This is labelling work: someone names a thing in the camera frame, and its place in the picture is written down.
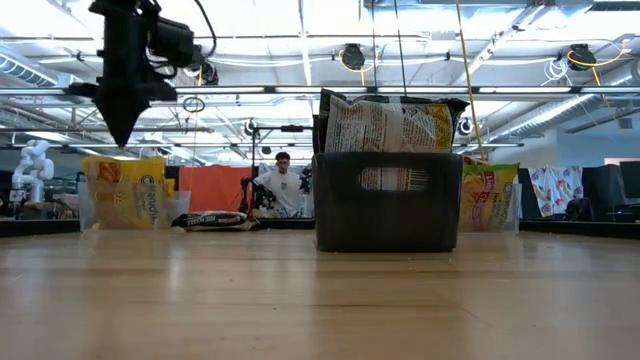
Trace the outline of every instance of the white robot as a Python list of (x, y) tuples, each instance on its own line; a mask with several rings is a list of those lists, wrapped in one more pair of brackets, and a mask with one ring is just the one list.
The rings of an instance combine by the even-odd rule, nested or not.
[[(27, 147), (21, 151), (20, 165), (11, 177), (11, 202), (19, 202), (25, 199), (26, 186), (29, 186), (29, 201), (42, 202), (44, 198), (44, 180), (53, 179), (53, 161), (47, 159), (46, 151), (49, 143), (45, 140), (31, 140)], [(32, 168), (29, 175), (23, 174), (25, 170)]]

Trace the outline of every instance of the table surface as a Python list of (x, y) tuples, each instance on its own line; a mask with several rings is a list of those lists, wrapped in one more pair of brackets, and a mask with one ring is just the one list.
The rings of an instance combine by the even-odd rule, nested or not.
[(333, 254), (314, 235), (1, 239), (0, 358), (638, 359), (640, 242)]

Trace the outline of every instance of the yellow snack bag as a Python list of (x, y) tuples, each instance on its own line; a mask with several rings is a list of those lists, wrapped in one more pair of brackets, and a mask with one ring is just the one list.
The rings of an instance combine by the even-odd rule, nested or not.
[(101, 229), (168, 226), (162, 157), (119, 161), (89, 156), (82, 167)]
[(463, 167), (459, 230), (502, 230), (518, 167), (519, 164)]

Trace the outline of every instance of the fluorescent light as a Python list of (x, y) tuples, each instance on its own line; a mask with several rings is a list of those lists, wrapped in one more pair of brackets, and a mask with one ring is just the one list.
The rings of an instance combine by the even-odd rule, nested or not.
[(366, 93), (366, 87), (326, 87), (325, 89), (342, 93)]
[(602, 87), (583, 87), (581, 92), (583, 93), (596, 93), (596, 94), (610, 94), (610, 93), (640, 93), (640, 87), (630, 86), (602, 86)]
[(69, 144), (68, 146), (73, 148), (114, 148), (118, 147), (118, 144)]
[(73, 140), (68, 136), (58, 134), (58, 133), (53, 133), (53, 132), (47, 132), (47, 131), (29, 131), (29, 132), (26, 132), (25, 134), (29, 136), (45, 139), (45, 140), (55, 141), (55, 142), (70, 142)]
[[(522, 147), (524, 144), (515, 143), (515, 144), (491, 144), (491, 143), (482, 143), (482, 147), (486, 148), (497, 148), (497, 147)], [(454, 148), (467, 148), (468, 150), (475, 150), (478, 148), (477, 143), (469, 143), (469, 144), (453, 144)]]
[(82, 151), (83, 153), (89, 154), (89, 155), (102, 155), (99, 152), (93, 151), (93, 150), (90, 150), (90, 149), (78, 148), (78, 151)]
[(178, 94), (237, 94), (237, 93), (264, 93), (264, 87), (219, 87), (219, 86), (192, 86), (177, 88)]
[(281, 93), (319, 93), (322, 90), (319, 86), (286, 86), (286, 87), (277, 87), (276, 92)]
[(138, 158), (134, 158), (134, 157), (131, 157), (131, 156), (122, 156), (122, 155), (112, 156), (112, 158), (114, 158), (116, 160), (138, 160)]
[[(407, 87), (407, 94), (466, 94), (467, 88), (463, 86), (451, 87)], [(378, 88), (381, 93), (404, 93), (402, 86), (383, 86)]]
[(482, 94), (545, 94), (545, 93), (568, 93), (571, 91), (570, 87), (565, 86), (511, 86), (511, 87), (481, 87), (480, 93)]

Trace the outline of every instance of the person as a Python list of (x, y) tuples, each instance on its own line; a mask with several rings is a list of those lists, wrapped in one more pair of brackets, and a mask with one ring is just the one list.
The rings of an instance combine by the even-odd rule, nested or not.
[(289, 172), (290, 162), (291, 156), (280, 152), (276, 155), (277, 171), (266, 172), (253, 180), (276, 197), (274, 207), (280, 217), (300, 217), (302, 212), (302, 182), (298, 175)]

